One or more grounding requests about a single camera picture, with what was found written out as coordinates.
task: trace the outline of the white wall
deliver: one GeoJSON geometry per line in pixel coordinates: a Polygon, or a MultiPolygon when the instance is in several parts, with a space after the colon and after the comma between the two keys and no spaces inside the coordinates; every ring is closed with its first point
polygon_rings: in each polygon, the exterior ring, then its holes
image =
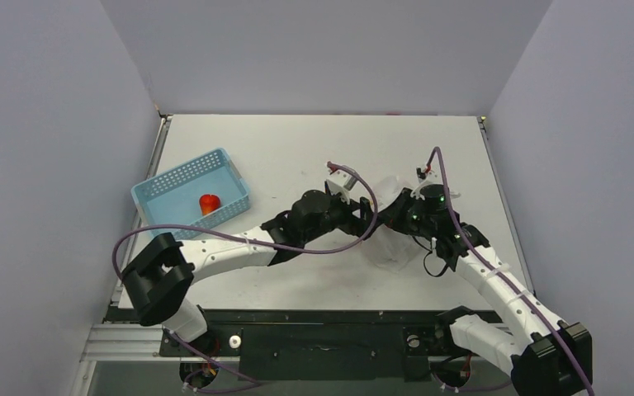
{"type": "Polygon", "coordinates": [[[551,0],[102,0],[163,113],[486,114],[551,0]]]}
{"type": "Polygon", "coordinates": [[[634,394],[634,1],[555,0],[489,120],[539,297],[592,332],[597,394],[634,394]]]}
{"type": "Polygon", "coordinates": [[[68,394],[158,126],[98,1],[0,2],[0,395],[68,394]]]}

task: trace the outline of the white table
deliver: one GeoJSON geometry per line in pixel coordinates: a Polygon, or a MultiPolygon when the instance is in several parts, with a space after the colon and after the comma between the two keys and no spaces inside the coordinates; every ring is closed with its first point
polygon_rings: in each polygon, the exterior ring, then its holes
{"type": "MultiPolygon", "coordinates": [[[[371,184],[395,174],[416,185],[414,169],[435,145],[442,148],[451,188],[462,193],[453,201],[461,220],[474,224],[527,284],[475,117],[175,115],[158,172],[218,147],[227,150],[251,188],[252,207],[216,229],[239,233],[290,209],[304,191],[322,189],[328,160],[356,169],[371,184]]],[[[359,196],[367,193],[356,186],[352,198],[359,196]]],[[[335,248],[352,239],[335,231],[309,248],[335,248]]],[[[140,235],[134,255],[148,241],[140,235]]],[[[360,248],[212,276],[196,283],[187,298],[205,309],[447,310],[461,304],[490,309],[455,274],[427,276],[423,252],[393,272],[374,266],[360,248]]],[[[431,271],[441,265],[429,257],[431,271]]],[[[119,306],[131,308],[126,292],[119,306]]]]}

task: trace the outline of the purple wire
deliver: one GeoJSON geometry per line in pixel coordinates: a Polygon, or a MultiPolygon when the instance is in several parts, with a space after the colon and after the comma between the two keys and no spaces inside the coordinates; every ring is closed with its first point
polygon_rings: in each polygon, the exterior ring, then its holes
{"type": "Polygon", "coordinates": [[[347,245],[344,245],[342,247],[337,247],[336,249],[329,249],[329,250],[311,250],[311,249],[303,249],[300,247],[298,248],[298,247],[292,247],[292,246],[285,246],[285,245],[280,245],[278,243],[270,243],[270,242],[257,241],[257,240],[251,240],[251,239],[247,241],[244,238],[235,237],[234,235],[221,233],[219,231],[215,231],[212,229],[204,229],[202,227],[195,227],[192,225],[157,224],[157,225],[148,225],[145,227],[140,227],[138,229],[133,229],[132,231],[130,231],[129,233],[126,233],[120,239],[118,239],[115,246],[113,246],[113,253],[112,253],[113,270],[116,272],[116,275],[118,275],[118,278],[122,280],[122,273],[121,273],[121,269],[118,267],[118,259],[117,259],[118,250],[120,249],[120,246],[125,240],[127,240],[127,238],[137,233],[143,233],[144,231],[149,231],[151,229],[185,229],[188,231],[198,231],[201,233],[208,233],[210,235],[214,235],[218,238],[227,239],[229,241],[235,241],[235,242],[241,242],[241,243],[249,242],[253,245],[266,246],[266,247],[274,248],[274,249],[290,250],[292,252],[298,252],[298,253],[304,253],[304,254],[333,254],[333,253],[343,252],[344,250],[353,248],[354,246],[358,245],[361,241],[363,241],[363,239],[365,239],[367,235],[370,235],[373,229],[376,227],[377,218],[378,218],[378,202],[376,199],[376,193],[373,192],[371,187],[368,186],[368,183],[366,183],[366,181],[363,180],[363,178],[360,175],[358,175],[358,173],[356,173],[356,171],[354,171],[350,167],[345,167],[344,165],[338,165],[332,162],[328,162],[327,167],[329,167],[330,169],[338,169],[338,170],[344,171],[348,175],[354,177],[356,180],[358,180],[358,182],[360,182],[363,185],[364,188],[366,188],[366,191],[368,191],[368,194],[371,196],[371,202],[373,204],[373,218],[371,222],[369,223],[368,228],[363,233],[363,235],[361,235],[356,240],[354,240],[353,242],[347,245]]]}
{"type": "Polygon", "coordinates": [[[446,389],[451,390],[451,391],[455,391],[456,389],[458,389],[459,393],[475,393],[475,392],[493,392],[495,390],[500,390],[500,389],[504,389],[508,386],[510,386],[512,384],[512,380],[507,380],[506,382],[503,382],[501,384],[497,384],[497,385],[490,385],[490,386],[479,386],[479,387],[475,387],[475,388],[466,388],[466,387],[462,387],[462,388],[458,388],[455,386],[451,386],[449,384],[446,384],[445,382],[441,381],[440,378],[438,378],[438,375],[433,375],[433,378],[435,378],[438,382],[440,382],[441,384],[443,384],[443,386],[446,387],[446,389]]]}
{"type": "MultiPolygon", "coordinates": [[[[468,249],[472,252],[472,254],[474,254],[475,257],[477,257],[477,259],[480,260],[480,262],[484,266],[486,266],[489,270],[493,271],[494,267],[492,266],[492,264],[490,264],[490,262],[485,260],[485,258],[482,257],[482,255],[475,249],[475,247],[472,246],[472,243],[466,236],[466,233],[463,232],[461,224],[458,222],[458,219],[456,218],[456,212],[453,210],[453,204],[451,203],[451,192],[448,189],[448,179],[446,178],[446,168],[443,166],[443,156],[441,155],[441,148],[439,148],[438,146],[433,148],[431,152],[431,156],[429,157],[427,162],[427,167],[431,166],[433,157],[436,154],[438,154],[438,166],[441,169],[441,180],[443,183],[443,194],[446,197],[446,207],[448,208],[448,214],[451,216],[451,219],[453,220],[453,225],[455,225],[456,231],[458,232],[459,235],[461,235],[461,239],[466,244],[468,249]]],[[[587,378],[587,375],[584,373],[584,370],[582,370],[582,366],[580,365],[580,363],[577,361],[577,358],[570,350],[570,347],[567,346],[567,344],[562,339],[562,337],[560,337],[560,334],[558,334],[558,332],[553,328],[553,325],[548,320],[548,318],[546,318],[545,315],[543,315],[543,313],[538,308],[536,308],[536,305],[532,303],[531,300],[528,299],[526,295],[521,294],[521,290],[504,273],[497,272],[497,276],[502,278],[502,281],[504,281],[504,283],[506,283],[511,288],[511,290],[513,290],[514,293],[516,293],[517,295],[521,295],[521,300],[524,303],[526,303],[526,305],[531,309],[531,311],[534,312],[536,316],[538,316],[538,318],[541,319],[541,322],[543,322],[543,324],[548,328],[548,330],[550,330],[551,334],[556,339],[558,345],[560,345],[560,348],[567,355],[567,359],[572,364],[572,367],[575,369],[575,371],[577,371],[577,375],[580,376],[580,379],[582,380],[582,384],[584,385],[584,388],[587,389],[587,393],[589,394],[589,396],[594,396],[594,389],[592,388],[592,383],[589,382],[589,378],[587,378]]]]}
{"type": "MultiPolygon", "coordinates": [[[[213,365],[216,365],[217,367],[226,370],[228,373],[231,373],[233,375],[236,375],[239,378],[242,378],[244,380],[247,380],[249,382],[251,382],[251,384],[249,385],[245,385],[245,386],[240,386],[238,388],[231,388],[231,389],[217,389],[217,390],[212,390],[212,389],[195,389],[196,392],[198,392],[199,394],[231,394],[233,392],[240,392],[242,390],[247,390],[247,389],[253,389],[253,388],[257,388],[261,385],[263,385],[261,382],[258,382],[257,379],[254,379],[248,375],[242,374],[240,372],[238,372],[237,370],[229,367],[228,365],[224,365],[218,361],[216,361],[215,359],[209,357],[208,355],[206,355],[205,353],[198,351],[196,348],[193,347],[193,345],[189,344],[188,342],[183,341],[179,336],[176,335],[175,332],[168,332],[168,335],[173,338],[174,340],[178,341],[179,344],[181,344],[184,348],[188,349],[191,353],[195,354],[196,356],[202,357],[203,359],[205,359],[206,361],[208,361],[208,363],[211,363],[213,365]]],[[[192,372],[191,374],[187,375],[186,378],[183,380],[184,384],[190,384],[191,380],[194,376],[199,375],[203,370],[196,370],[194,372],[192,372]]]]}
{"type": "MultiPolygon", "coordinates": [[[[186,376],[186,379],[183,380],[183,383],[187,384],[187,385],[191,385],[191,378],[195,377],[196,375],[199,375],[202,372],[203,372],[202,369],[197,370],[197,371],[193,371],[191,374],[186,376]]],[[[198,389],[195,389],[194,392],[199,393],[199,394],[232,394],[234,392],[241,392],[243,390],[249,390],[249,389],[258,388],[261,385],[262,384],[248,384],[248,385],[245,385],[245,386],[238,386],[237,388],[231,388],[231,389],[204,389],[204,388],[198,388],[198,389]]]]}
{"type": "Polygon", "coordinates": [[[179,344],[181,344],[184,348],[188,349],[189,352],[193,353],[194,355],[201,357],[203,359],[205,359],[206,361],[210,362],[213,365],[216,365],[218,367],[220,367],[223,370],[226,370],[228,373],[231,373],[233,375],[238,376],[239,378],[242,378],[244,380],[247,380],[253,384],[261,384],[260,382],[258,382],[258,379],[254,379],[246,374],[242,374],[240,372],[238,372],[237,370],[223,364],[220,363],[218,361],[216,361],[215,359],[209,357],[208,355],[206,355],[205,353],[198,351],[195,347],[193,347],[193,345],[189,344],[188,342],[183,341],[179,336],[176,335],[175,332],[168,332],[168,335],[171,336],[171,338],[173,338],[174,340],[178,341],[179,344]]]}

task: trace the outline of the purple cable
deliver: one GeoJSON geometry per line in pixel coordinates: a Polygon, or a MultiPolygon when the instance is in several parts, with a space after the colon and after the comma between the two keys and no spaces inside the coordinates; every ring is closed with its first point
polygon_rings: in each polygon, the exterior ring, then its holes
{"type": "Polygon", "coordinates": [[[441,381],[440,378],[438,378],[437,375],[433,375],[433,378],[435,378],[438,382],[440,382],[441,384],[443,384],[444,387],[446,387],[446,389],[451,390],[451,391],[456,391],[456,389],[458,389],[458,393],[469,393],[472,394],[474,392],[494,392],[495,390],[500,390],[500,389],[504,389],[508,386],[510,386],[512,384],[512,380],[508,380],[506,382],[503,382],[501,384],[497,384],[497,385],[490,385],[490,386],[479,386],[476,388],[458,388],[455,386],[451,386],[449,384],[446,384],[445,382],[441,381]]]}
{"type": "Polygon", "coordinates": [[[122,273],[121,273],[121,269],[118,267],[118,250],[120,249],[120,246],[122,245],[122,243],[127,240],[127,238],[137,234],[137,233],[143,233],[144,231],[149,231],[151,229],[185,229],[185,230],[189,230],[189,231],[198,231],[201,233],[208,233],[210,235],[214,235],[218,238],[223,238],[223,239],[227,239],[229,241],[235,241],[235,242],[241,242],[241,243],[246,243],[249,242],[253,245],[259,245],[259,246],[266,246],[269,248],[274,248],[274,249],[282,249],[282,250],[290,250],[292,252],[298,252],[298,253],[304,253],[304,254],[332,254],[332,253],[338,253],[338,252],[343,252],[344,250],[348,250],[350,248],[353,248],[354,246],[358,245],[361,241],[363,241],[363,239],[365,239],[365,237],[367,235],[370,235],[371,232],[373,231],[373,229],[376,227],[376,223],[377,223],[377,219],[378,219],[378,202],[376,200],[376,193],[373,192],[373,190],[371,189],[370,186],[368,186],[368,183],[366,183],[365,180],[363,180],[363,178],[358,175],[358,173],[356,173],[356,171],[354,171],[353,169],[351,169],[350,167],[345,167],[344,165],[338,165],[336,163],[332,163],[332,162],[328,162],[327,163],[327,167],[329,167],[330,169],[338,169],[340,171],[344,171],[346,172],[348,175],[354,177],[356,180],[358,180],[359,183],[361,183],[363,185],[363,187],[366,189],[366,191],[368,191],[368,194],[371,196],[371,202],[373,204],[373,218],[371,220],[371,222],[368,225],[368,228],[366,229],[366,231],[363,233],[363,235],[361,235],[360,237],[358,237],[356,240],[354,240],[353,242],[344,245],[342,247],[337,247],[336,249],[329,249],[329,250],[311,250],[311,249],[303,249],[303,248],[298,248],[298,247],[292,247],[292,246],[285,246],[285,245],[280,245],[278,243],[270,243],[270,242],[265,242],[265,241],[257,241],[257,240],[246,240],[244,238],[240,238],[240,237],[235,237],[234,235],[229,235],[227,233],[221,233],[219,231],[215,231],[212,229],[204,229],[202,227],[194,227],[192,225],[181,225],[181,224],[157,224],[157,225],[148,225],[145,227],[140,227],[138,229],[133,229],[132,231],[130,231],[129,233],[126,233],[125,235],[123,235],[120,239],[118,239],[118,241],[116,242],[115,246],[113,246],[113,253],[112,253],[112,261],[113,261],[113,270],[116,272],[116,275],[118,275],[118,279],[122,280],[122,273]]]}
{"type": "MultiPolygon", "coordinates": [[[[184,348],[188,349],[191,353],[195,354],[196,356],[202,357],[203,359],[205,359],[209,363],[211,363],[213,365],[216,365],[217,367],[220,367],[223,370],[226,370],[228,373],[231,373],[233,375],[236,375],[239,378],[242,378],[244,380],[247,380],[247,381],[251,382],[251,384],[249,384],[249,385],[240,386],[238,388],[217,389],[217,390],[195,389],[195,392],[198,392],[199,394],[231,394],[233,392],[239,392],[239,391],[242,391],[242,390],[253,389],[253,388],[257,388],[257,387],[263,385],[262,383],[258,382],[257,379],[249,377],[248,375],[244,375],[244,374],[238,372],[237,370],[229,367],[228,365],[224,365],[224,364],[216,361],[215,359],[209,357],[205,353],[203,353],[201,351],[198,351],[196,348],[193,347],[193,345],[189,344],[188,342],[183,341],[179,336],[176,335],[175,332],[168,332],[168,335],[171,338],[173,338],[174,340],[178,341],[179,344],[181,344],[184,348]]],[[[197,371],[194,371],[191,374],[187,375],[186,379],[183,380],[183,383],[184,384],[190,384],[191,383],[191,379],[194,376],[200,374],[201,372],[202,372],[202,370],[197,370],[197,371]]]]}
{"type": "Polygon", "coordinates": [[[260,382],[258,382],[257,379],[254,379],[248,375],[242,374],[240,372],[238,372],[237,370],[224,365],[218,361],[216,361],[215,359],[209,357],[208,355],[206,355],[205,353],[198,351],[195,347],[193,347],[193,345],[189,344],[188,342],[183,341],[179,336],[176,335],[175,332],[168,332],[168,335],[171,336],[171,338],[173,338],[174,340],[178,341],[179,344],[181,344],[184,348],[188,349],[189,352],[193,353],[194,355],[198,356],[198,357],[202,357],[203,359],[205,359],[206,361],[212,363],[213,365],[216,365],[218,367],[220,367],[223,370],[226,370],[228,373],[234,374],[236,376],[238,376],[239,378],[242,378],[244,380],[247,380],[249,382],[251,382],[252,384],[261,384],[260,382]]]}
{"type": "MultiPolygon", "coordinates": [[[[482,255],[475,249],[475,247],[472,246],[472,243],[466,236],[466,233],[463,232],[461,224],[458,222],[458,219],[456,218],[456,212],[453,210],[453,204],[451,203],[451,192],[448,189],[448,179],[446,178],[446,168],[443,166],[443,156],[441,155],[441,148],[439,148],[438,146],[433,148],[431,152],[431,156],[429,157],[427,162],[427,167],[431,167],[431,162],[433,161],[433,157],[436,154],[438,154],[438,167],[441,169],[441,180],[443,183],[443,194],[446,197],[446,207],[448,208],[448,214],[451,216],[451,219],[453,220],[453,225],[455,225],[456,231],[458,232],[459,235],[461,235],[461,239],[466,244],[468,249],[472,252],[472,254],[474,254],[475,257],[477,257],[477,259],[480,260],[480,262],[484,266],[486,266],[490,271],[493,271],[494,266],[492,266],[490,262],[485,260],[485,258],[482,257],[482,255]]],[[[516,293],[517,295],[521,295],[521,290],[505,274],[498,272],[497,276],[499,276],[502,279],[502,281],[504,281],[504,283],[506,283],[511,288],[511,290],[513,290],[514,293],[516,293]]],[[[589,378],[587,378],[587,375],[584,373],[584,370],[582,370],[582,366],[580,365],[580,363],[577,361],[577,358],[570,350],[570,347],[567,346],[567,344],[562,339],[562,337],[560,337],[560,334],[558,334],[558,332],[553,328],[553,325],[550,323],[548,318],[546,318],[545,315],[543,315],[543,313],[538,308],[536,308],[536,305],[532,303],[531,300],[528,299],[526,295],[521,295],[521,300],[531,309],[532,312],[536,314],[536,316],[538,316],[539,319],[541,319],[541,322],[543,322],[543,324],[548,328],[548,330],[550,330],[551,334],[556,339],[558,345],[560,345],[560,348],[567,355],[567,359],[572,364],[572,367],[577,372],[577,375],[580,376],[580,379],[582,380],[582,384],[584,385],[584,388],[587,389],[587,393],[589,394],[589,396],[594,396],[594,389],[592,388],[592,383],[589,382],[589,378]]]]}

